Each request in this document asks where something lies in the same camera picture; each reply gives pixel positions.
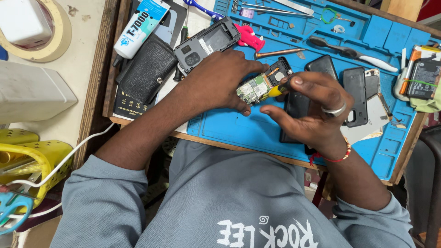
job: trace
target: blue silicone repair mat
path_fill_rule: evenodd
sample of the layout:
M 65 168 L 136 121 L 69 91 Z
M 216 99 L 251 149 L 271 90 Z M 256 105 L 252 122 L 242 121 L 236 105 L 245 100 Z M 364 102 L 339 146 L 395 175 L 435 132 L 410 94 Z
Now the blue silicone repair mat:
M 245 18 L 239 15 L 241 6 L 246 7 L 242 5 L 243 2 L 241 0 L 239 0 L 239 7 L 236 13 L 231 11 L 233 0 L 216 0 L 214 11 L 230 16 L 239 25 L 250 25 L 257 36 L 263 36 L 266 43 L 260 51 L 261 53 L 289 48 L 309 48 L 309 50 L 303 52 L 306 57 L 304 60 L 300 59 L 296 54 L 284 55 L 293 72 L 304 71 L 304 67 L 308 62 L 325 54 L 329 54 L 332 57 L 340 78 L 342 71 L 347 68 L 358 66 L 363 66 L 366 70 L 375 68 L 373 65 L 361 61 L 345 58 L 334 50 L 314 46 L 307 41 L 310 35 L 323 37 L 332 45 L 354 48 L 366 55 L 388 61 L 397 68 L 400 68 L 401 50 L 404 47 L 407 48 L 407 58 L 409 58 L 415 44 L 425 45 L 429 41 L 439 42 L 432 39 L 429 33 L 378 16 L 366 15 L 328 1 L 298 0 L 294 2 L 312 8 L 314 10 L 314 18 L 306 19 L 269 13 L 258 15 L 256 12 L 253 19 Z M 262 0 L 248 0 L 248 3 L 294 11 L 275 1 L 268 3 Z M 321 20 L 321 15 L 323 14 L 324 20 L 329 21 L 334 16 L 334 13 L 330 10 L 323 12 L 324 8 L 331 8 L 337 11 L 341 14 L 341 18 L 354 21 L 355 25 L 351 27 L 349 21 L 339 19 L 334 20 L 331 24 L 325 24 Z M 331 29 L 336 24 L 343 26 L 345 32 L 342 34 L 332 32 Z M 243 51 L 247 59 L 254 59 L 255 50 L 253 48 L 238 45 L 235 45 L 233 48 Z M 259 60 L 262 63 L 273 64 L 278 60 L 278 56 L 269 56 Z M 353 147 L 372 167 L 380 179 L 388 180 L 392 175 L 396 160 L 416 112 L 409 106 L 408 102 L 400 101 L 393 96 L 392 88 L 398 73 L 385 70 L 380 71 L 381 92 L 393 115 L 398 119 L 402 119 L 401 123 L 406 126 L 406 129 L 397 128 L 392 123 L 389 123 L 383 127 L 383 135 L 381 137 L 358 141 Z M 244 117 L 235 110 L 210 110 L 189 121 L 188 134 L 308 161 L 308 156 L 304 153 L 304 145 L 283 144 L 279 142 L 280 127 L 267 115 L 259 112 L 259 108 L 263 104 L 273 104 L 281 108 L 284 106 L 284 103 L 278 103 L 270 98 L 259 105 L 253 106 L 249 117 Z M 324 165 L 322 158 L 315 160 L 315 163 Z

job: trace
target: green circuit board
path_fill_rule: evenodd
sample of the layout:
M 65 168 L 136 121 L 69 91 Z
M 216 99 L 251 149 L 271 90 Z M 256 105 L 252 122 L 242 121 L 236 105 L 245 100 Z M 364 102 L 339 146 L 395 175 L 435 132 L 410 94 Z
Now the green circuit board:
M 260 96 L 269 92 L 270 86 L 271 83 L 265 73 L 261 73 L 259 76 L 239 84 L 237 95 L 249 106 L 253 106 L 260 103 Z

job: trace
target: green cloth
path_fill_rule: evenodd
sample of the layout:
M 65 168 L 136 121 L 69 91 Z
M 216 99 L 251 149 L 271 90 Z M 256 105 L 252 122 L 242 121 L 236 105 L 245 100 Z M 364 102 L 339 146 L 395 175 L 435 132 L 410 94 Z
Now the green cloth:
M 424 100 L 418 98 L 410 98 L 411 107 L 416 111 L 434 113 L 441 111 L 441 94 L 439 90 L 435 91 L 433 100 Z

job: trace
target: sleeve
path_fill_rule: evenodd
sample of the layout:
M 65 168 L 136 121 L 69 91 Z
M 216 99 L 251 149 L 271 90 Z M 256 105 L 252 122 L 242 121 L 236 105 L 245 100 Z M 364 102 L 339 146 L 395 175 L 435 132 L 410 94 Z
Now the sleeve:
M 337 202 L 333 208 L 337 218 L 331 221 L 352 247 L 415 247 L 409 234 L 412 228 L 409 212 L 393 195 L 389 204 L 378 211 L 363 209 L 339 198 Z
M 140 195 L 146 189 L 145 170 L 120 168 L 91 155 L 64 185 L 64 214 L 51 247 L 134 247 L 145 228 Z

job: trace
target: masking tape roll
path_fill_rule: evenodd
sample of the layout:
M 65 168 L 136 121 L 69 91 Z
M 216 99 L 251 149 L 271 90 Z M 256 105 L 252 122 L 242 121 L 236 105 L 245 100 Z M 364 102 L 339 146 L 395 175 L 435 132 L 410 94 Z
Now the masking tape roll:
M 35 62 L 49 62 L 58 59 L 66 52 L 71 44 L 72 27 L 67 13 L 54 0 L 37 0 L 49 12 L 53 20 L 51 39 L 41 47 L 25 49 L 18 47 L 6 40 L 0 30 L 0 46 L 6 51 L 26 60 Z

